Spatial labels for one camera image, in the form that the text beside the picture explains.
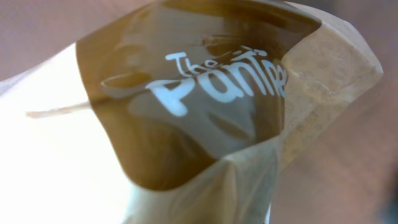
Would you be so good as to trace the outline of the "cookie bag with barcode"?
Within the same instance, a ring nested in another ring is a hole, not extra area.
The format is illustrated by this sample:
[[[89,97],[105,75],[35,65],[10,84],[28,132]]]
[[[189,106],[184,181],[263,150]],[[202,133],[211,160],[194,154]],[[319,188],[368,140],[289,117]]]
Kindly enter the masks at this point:
[[[2,223],[266,223],[282,153],[382,77],[285,1],[150,1],[1,82]]]

